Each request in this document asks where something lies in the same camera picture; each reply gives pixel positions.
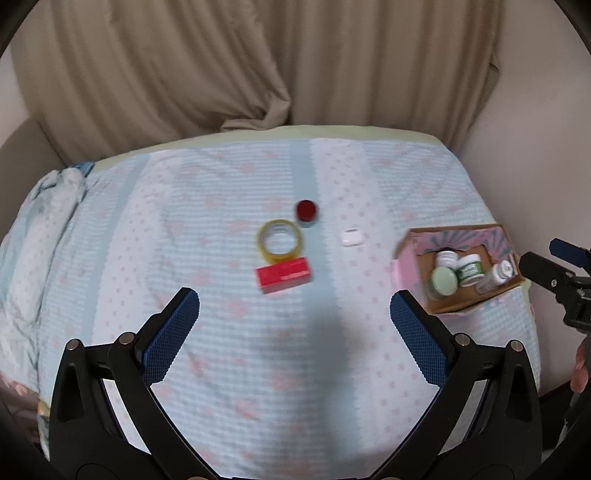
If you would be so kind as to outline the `person right hand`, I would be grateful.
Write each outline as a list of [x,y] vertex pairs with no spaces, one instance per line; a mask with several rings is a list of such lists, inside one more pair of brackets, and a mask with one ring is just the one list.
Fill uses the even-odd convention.
[[577,394],[580,394],[585,390],[590,378],[589,369],[586,366],[587,340],[588,338],[585,338],[577,348],[575,356],[575,366],[570,379],[571,390]]

